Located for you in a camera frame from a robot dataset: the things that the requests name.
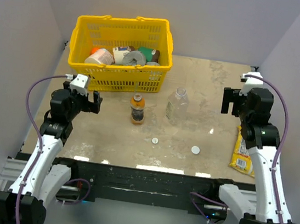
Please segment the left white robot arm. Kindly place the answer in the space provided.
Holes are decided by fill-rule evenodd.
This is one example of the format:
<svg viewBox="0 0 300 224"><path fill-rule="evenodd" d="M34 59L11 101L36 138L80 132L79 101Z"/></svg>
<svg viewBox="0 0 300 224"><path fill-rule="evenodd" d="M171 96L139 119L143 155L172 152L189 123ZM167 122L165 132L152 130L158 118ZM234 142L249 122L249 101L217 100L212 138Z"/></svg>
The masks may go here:
<svg viewBox="0 0 300 224"><path fill-rule="evenodd" d="M54 164L54 160L72 132L72 120L80 112L99 113L102 98L97 91L90 101L85 85L64 82L53 91L50 109L43 123L35 127L38 138L34 151L18 178L6 191L0 191L0 224L44 224L49 202L64 185L76 185L79 193L72 204L90 193L90 182L79 178L78 167Z"/></svg>

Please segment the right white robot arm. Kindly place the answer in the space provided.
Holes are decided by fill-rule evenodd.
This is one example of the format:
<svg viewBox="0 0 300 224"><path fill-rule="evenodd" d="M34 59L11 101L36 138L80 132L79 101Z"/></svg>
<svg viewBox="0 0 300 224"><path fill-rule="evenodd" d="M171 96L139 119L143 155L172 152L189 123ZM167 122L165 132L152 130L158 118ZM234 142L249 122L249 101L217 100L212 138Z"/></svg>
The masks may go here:
<svg viewBox="0 0 300 224"><path fill-rule="evenodd" d="M231 209L239 224L297 224L291 220L280 174L280 156L277 153L280 135L269 122L274 103L273 94L265 88L253 88L247 93L240 89L224 88L222 113L232 114L241 121L241 136L252 160L255 176L256 204L242 195L236 184L224 181L211 188L209 201L223 202Z"/></svg>

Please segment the clear plastic bottle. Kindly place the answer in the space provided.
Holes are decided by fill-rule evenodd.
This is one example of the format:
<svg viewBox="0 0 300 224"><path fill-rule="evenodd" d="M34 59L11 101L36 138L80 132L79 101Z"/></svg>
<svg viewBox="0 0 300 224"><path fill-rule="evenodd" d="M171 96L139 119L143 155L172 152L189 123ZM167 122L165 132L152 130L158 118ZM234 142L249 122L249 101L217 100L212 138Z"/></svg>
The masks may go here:
<svg viewBox="0 0 300 224"><path fill-rule="evenodd" d="M171 125L178 125L185 118L189 99L185 88L177 88L167 100L165 116Z"/></svg>

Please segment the orange drink bottle blue label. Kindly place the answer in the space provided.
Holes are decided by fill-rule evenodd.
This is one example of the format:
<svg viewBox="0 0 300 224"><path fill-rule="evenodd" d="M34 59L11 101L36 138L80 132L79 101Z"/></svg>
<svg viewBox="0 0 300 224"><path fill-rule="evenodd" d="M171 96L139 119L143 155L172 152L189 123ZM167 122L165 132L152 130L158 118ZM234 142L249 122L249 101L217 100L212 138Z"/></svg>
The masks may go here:
<svg viewBox="0 0 300 224"><path fill-rule="evenodd" d="M145 100L139 93L135 93L131 98L131 121L133 124L139 125L144 123L144 107Z"/></svg>

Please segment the small white bottle cap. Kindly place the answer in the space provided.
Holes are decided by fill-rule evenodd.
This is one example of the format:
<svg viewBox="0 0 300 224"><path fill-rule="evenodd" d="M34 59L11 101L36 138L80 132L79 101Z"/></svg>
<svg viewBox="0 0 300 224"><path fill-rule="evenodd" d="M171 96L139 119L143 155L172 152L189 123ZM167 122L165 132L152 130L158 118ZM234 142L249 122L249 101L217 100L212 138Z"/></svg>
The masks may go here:
<svg viewBox="0 0 300 224"><path fill-rule="evenodd" d="M154 138L152 139L152 143L153 143L153 144L158 144L158 141L159 141L159 140L158 140L156 137L154 137Z"/></svg>

